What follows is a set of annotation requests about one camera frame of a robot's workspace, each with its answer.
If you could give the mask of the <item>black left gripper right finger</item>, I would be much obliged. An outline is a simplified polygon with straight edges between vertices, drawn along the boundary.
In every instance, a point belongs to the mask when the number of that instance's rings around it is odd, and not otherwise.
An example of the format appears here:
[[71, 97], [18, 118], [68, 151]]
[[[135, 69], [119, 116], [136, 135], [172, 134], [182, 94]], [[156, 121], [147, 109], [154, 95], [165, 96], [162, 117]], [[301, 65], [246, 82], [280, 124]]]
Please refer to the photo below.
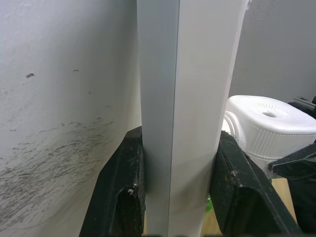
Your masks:
[[303, 232], [265, 173], [222, 131], [209, 194], [226, 237], [289, 237]]

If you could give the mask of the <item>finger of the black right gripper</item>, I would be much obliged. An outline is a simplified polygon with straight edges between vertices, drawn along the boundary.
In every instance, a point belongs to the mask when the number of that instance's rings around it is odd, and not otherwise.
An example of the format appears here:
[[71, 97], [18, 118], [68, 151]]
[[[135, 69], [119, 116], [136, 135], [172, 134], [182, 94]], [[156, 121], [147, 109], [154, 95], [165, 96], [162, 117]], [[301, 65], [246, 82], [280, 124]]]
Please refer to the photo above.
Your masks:
[[315, 180], [316, 144], [269, 163], [268, 170], [288, 180]]
[[316, 104], [314, 103], [315, 100], [310, 101], [307, 98], [304, 98], [302, 96], [294, 97], [293, 102], [289, 102], [290, 105], [298, 108], [303, 109], [315, 109]]

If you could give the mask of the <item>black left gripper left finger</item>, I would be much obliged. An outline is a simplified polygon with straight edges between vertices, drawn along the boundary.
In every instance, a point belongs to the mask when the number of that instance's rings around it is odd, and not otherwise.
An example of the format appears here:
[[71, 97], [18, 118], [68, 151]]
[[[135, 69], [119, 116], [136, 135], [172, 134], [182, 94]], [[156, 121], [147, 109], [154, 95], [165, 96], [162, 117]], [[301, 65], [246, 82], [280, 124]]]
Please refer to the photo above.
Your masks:
[[128, 131], [99, 173], [81, 237], [140, 237], [145, 219], [142, 128]]

